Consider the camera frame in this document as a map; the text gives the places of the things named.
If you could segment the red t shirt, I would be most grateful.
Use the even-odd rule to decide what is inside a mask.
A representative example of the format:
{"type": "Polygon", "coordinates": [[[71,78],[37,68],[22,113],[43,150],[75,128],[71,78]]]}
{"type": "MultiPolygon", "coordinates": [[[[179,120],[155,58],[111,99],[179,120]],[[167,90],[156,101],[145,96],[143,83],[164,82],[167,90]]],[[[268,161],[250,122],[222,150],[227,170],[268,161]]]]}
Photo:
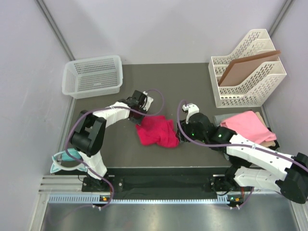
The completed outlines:
{"type": "Polygon", "coordinates": [[[144,146],[157,144],[164,148],[176,148],[180,144],[174,130],[174,121],[163,115],[147,116],[135,128],[144,146]]]}

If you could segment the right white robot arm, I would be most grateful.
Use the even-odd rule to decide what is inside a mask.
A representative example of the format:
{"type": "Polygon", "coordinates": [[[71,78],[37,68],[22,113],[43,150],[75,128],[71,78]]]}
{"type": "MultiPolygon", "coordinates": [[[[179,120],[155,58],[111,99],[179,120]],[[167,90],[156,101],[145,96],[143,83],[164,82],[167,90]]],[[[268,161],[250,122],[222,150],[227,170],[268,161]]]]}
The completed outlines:
{"type": "Polygon", "coordinates": [[[180,142],[193,142],[225,155],[231,166],[222,177],[211,178],[215,192],[255,187],[280,193],[288,200],[305,204],[308,200],[308,157],[282,154],[256,144],[235,131],[212,124],[197,112],[177,119],[180,142]]]}

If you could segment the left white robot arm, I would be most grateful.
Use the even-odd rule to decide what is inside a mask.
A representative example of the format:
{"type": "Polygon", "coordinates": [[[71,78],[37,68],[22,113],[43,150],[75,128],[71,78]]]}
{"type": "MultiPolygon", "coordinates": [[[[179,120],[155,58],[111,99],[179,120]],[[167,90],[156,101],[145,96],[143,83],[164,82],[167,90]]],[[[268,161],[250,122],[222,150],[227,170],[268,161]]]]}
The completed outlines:
{"type": "Polygon", "coordinates": [[[85,117],[75,127],[69,142],[81,155],[97,190],[104,191],[109,186],[105,176],[107,167],[100,152],[106,128],[125,119],[140,125],[153,101],[148,93],[135,90],[131,97],[109,107],[92,113],[84,110],[79,114],[85,117]]]}

